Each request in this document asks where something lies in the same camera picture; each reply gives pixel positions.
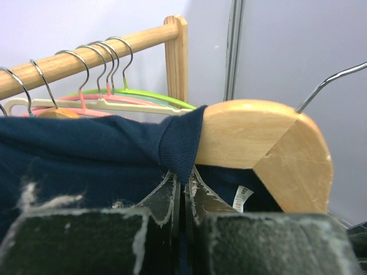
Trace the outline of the wooden hanger with bar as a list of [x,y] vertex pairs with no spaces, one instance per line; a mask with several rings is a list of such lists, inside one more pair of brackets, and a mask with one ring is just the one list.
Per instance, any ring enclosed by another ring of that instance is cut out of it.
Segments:
[[41,76],[46,88],[47,88],[47,91],[49,93],[49,96],[50,96],[50,99],[54,105],[54,107],[52,108],[48,108],[48,109],[43,109],[40,111],[40,113],[38,113],[36,116],[37,117],[41,117],[41,118],[53,118],[53,119],[78,119],[78,118],[81,118],[80,115],[78,115],[77,113],[73,112],[73,111],[70,111],[69,109],[66,109],[66,108],[59,108],[56,101],[55,101],[55,98],[52,94],[52,91],[50,89],[50,86],[42,72],[42,70],[40,69],[40,67],[37,65],[37,63],[33,60],[33,59],[30,59],[30,62],[35,66],[38,74]]

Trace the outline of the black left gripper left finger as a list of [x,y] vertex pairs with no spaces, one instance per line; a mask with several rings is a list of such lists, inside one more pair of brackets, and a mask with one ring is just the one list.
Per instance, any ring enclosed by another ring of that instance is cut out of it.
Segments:
[[168,172],[134,207],[24,213],[1,244],[1,273],[174,274],[180,191]]

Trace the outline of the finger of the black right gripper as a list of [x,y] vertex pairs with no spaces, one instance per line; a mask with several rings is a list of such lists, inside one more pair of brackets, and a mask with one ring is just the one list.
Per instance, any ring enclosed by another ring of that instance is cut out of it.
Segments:
[[358,259],[366,259],[366,224],[359,223],[347,229],[347,235]]

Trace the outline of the turquoise plastic hanger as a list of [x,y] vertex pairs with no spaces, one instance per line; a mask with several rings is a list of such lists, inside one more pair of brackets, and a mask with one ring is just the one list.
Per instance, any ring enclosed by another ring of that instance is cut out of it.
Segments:
[[28,110],[28,114],[30,117],[34,117],[34,114],[32,112],[32,100],[31,100],[31,97],[30,97],[30,94],[26,88],[26,86],[24,85],[24,83],[22,82],[22,80],[15,75],[15,73],[13,73],[10,69],[8,68],[5,68],[5,67],[1,67],[1,71],[4,71],[4,72],[7,72],[9,75],[11,75],[11,77],[13,79],[15,79],[19,84],[20,86],[22,87],[22,89],[24,90],[25,94],[26,94],[26,97],[28,99],[28,106],[27,106],[27,110]]

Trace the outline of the navy blue t shirt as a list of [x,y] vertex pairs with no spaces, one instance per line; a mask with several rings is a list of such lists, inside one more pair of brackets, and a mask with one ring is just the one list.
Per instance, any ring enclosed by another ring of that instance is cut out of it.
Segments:
[[224,168],[196,163],[205,109],[160,123],[2,117],[1,244],[24,213],[134,207],[168,172],[183,186],[194,169]]

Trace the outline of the peach orange plastic hanger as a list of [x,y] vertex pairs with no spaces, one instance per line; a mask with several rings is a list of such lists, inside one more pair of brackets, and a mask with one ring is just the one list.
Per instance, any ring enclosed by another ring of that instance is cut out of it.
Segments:
[[4,117],[8,117],[7,112],[6,112],[6,110],[4,109],[4,107],[2,106],[2,104],[0,104],[0,110],[1,110],[1,112],[3,113]]

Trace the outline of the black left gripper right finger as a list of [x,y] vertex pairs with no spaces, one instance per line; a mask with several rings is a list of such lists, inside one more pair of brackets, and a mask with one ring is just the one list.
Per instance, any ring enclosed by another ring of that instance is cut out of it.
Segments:
[[185,208],[194,274],[363,272],[363,250],[335,218],[282,212],[251,171],[194,169]]

